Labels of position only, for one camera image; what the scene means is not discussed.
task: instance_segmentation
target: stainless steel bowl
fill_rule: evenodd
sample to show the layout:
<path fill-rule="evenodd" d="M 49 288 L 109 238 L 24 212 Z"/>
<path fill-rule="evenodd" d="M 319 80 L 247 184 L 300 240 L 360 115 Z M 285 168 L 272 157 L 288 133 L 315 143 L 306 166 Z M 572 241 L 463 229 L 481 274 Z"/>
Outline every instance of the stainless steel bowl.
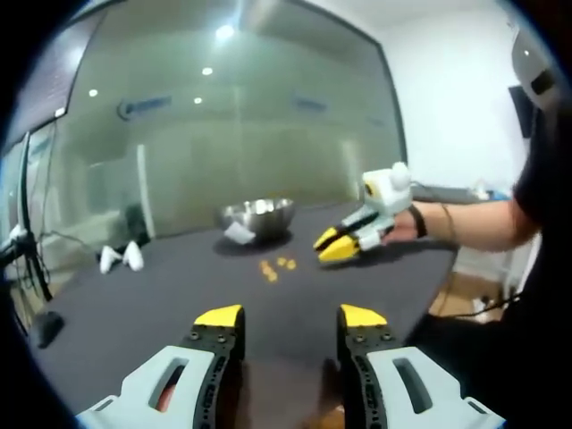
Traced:
<path fill-rule="evenodd" d="M 223 208 L 218 213 L 217 222 L 225 231 L 236 222 L 254 232 L 256 237 L 253 241 L 260 242 L 284 236 L 294 212 L 291 199 L 256 199 Z"/>

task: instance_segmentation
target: person's arm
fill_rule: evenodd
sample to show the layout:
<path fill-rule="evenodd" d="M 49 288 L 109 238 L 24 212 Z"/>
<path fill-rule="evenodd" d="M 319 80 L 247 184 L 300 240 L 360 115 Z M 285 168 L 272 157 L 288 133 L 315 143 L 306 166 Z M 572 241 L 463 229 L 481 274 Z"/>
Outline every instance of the person's arm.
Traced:
<path fill-rule="evenodd" d="M 428 235 L 440 240 L 455 240 L 460 246 L 478 250 L 515 248 L 529 241 L 540 228 L 514 199 L 469 206 L 436 203 L 415 203 L 415 206 L 425 219 Z"/>

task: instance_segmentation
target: glass wall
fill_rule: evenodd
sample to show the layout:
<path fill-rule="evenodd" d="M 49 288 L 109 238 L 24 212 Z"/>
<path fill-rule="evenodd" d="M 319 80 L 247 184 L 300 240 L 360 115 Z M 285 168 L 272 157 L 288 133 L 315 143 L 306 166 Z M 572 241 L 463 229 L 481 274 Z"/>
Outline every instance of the glass wall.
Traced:
<path fill-rule="evenodd" d="M 68 113 L 41 130 L 54 144 L 45 229 L 113 244 L 135 209 L 158 237 L 184 233 L 245 199 L 356 199 L 363 171 L 404 159 L 379 46 L 299 2 L 237 4 L 107 10 Z"/>

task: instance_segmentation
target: bracelet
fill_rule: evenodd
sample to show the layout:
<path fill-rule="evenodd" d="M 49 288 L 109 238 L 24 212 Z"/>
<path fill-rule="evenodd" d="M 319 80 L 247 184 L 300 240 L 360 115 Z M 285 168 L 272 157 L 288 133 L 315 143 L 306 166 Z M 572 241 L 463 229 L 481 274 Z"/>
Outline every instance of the bracelet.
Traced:
<path fill-rule="evenodd" d="M 413 216 L 413 220 L 415 221 L 415 226 L 417 228 L 417 238 L 421 239 L 422 237 L 427 235 L 427 226 L 425 225 L 425 219 L 423 215 L 419 211 L 419 209 L 413 205 L 409 206 L 408 211 Z"/>

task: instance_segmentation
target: table surface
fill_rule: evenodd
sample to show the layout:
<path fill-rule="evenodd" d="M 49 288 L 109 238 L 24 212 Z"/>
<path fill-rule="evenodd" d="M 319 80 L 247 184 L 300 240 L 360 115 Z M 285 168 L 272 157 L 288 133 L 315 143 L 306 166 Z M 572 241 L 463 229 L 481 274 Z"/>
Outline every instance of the table surface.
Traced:
<path fill-rule="evenodd" d="M 161 239 L 143 248 L 145 268 L 102 275 L 79 272 L 48 308 L 66 325 L 44 350 L 40 367 L 77 414 L 107 395 L 123 377 L 169 344 L 178 344 L 208 309 L 241 304 L 247 318 L 248 424 L 291 428 L 327 400 L 335 373 L 335 315 L 342 303 L 385 315 L 405 339 L 445 282 L 455 250 L 420 240 L 396 243 L 351 263 L 320 266 L 312 244 L 355 205 L 300 208 L 287 240 L 244 249 L 220 231 Z M 296 260 L 289 271 L 277 257 Z M 261 260 L 278 273 L 262 275 Z"/>

